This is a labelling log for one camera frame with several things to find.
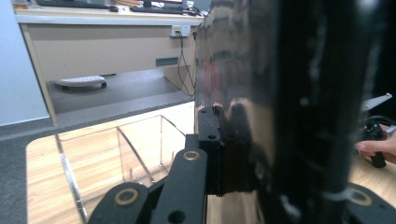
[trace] transparent plastic container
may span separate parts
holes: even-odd
[[[83,222],[103,196],[123,182],[146,187],[166,177],[185,134],[163,116],[59,139],[64,171]]]

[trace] white desk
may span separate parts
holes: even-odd
[[[88,77],[159,68],[157,59],[178,58],[178,37],[170,37],[171,25],[190,25],[191,31],[203,18],[185,15],[134,13],[128,7],[119,12],[106,9],[38,7],[17,9],[37,80],[52,118],[56,111],[50,96],[53,80]],[[188,65],[193,65],[192,35],[183,38],[183,52]],[[177,65],[161,66],[164,75],[184,87]],[[181,69],[187,89],[192,92],[186,69]]]

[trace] human hand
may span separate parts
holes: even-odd
[[[355,148],[364,157],[372,157],[376,152],[382,152],[386,161],[396,163],[396,132],[388,133],[383,141],[361,141]]]

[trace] electrical cable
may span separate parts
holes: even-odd
[[[180,56],[179,56],[178,65],[177,65],[178,78],[180,78],[181,83],[183,84],[184,88],[186,88],[186,92],[188,93],[188,95],[189,95],[189,96],[192,96],[192,94],[191,94],[191,93],[189,92],[189,90],[187,89],[187,86],[186,86],[185,82],[184,82],[183,79],[181,78],[181,74],[180,74],[180,61],[181,61],[181,59],[183,59],[184,65],[185,65],[185,67],[186,67],[186,69],[187,69],[187,73],[189,74],[189,78],[190,78],[190,81],[191,81],[191,85],[192,85],[193,88],[195,88],[195,85],[193,84],[193,81],[192,81],[192,76],[191,76],[191,73],[190,73],[190,69],[189,69],[189,67],[187,66],[186,59],[185,59],[185,57],[184,57],[184,52],[183,52],[183,35],[181,34],[180,31],[177,31],[177,34],[178,34],[178,36],[179,36],[179,38],[180,38],[180,46],[181,46]]]

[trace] wall outlet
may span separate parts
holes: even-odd
[[[178,32],[181,32],[181,36],[190,36],[191,26],[190,25],[173,25],[172,29],[171,29],[170,36],[180,37],[180,34]]]

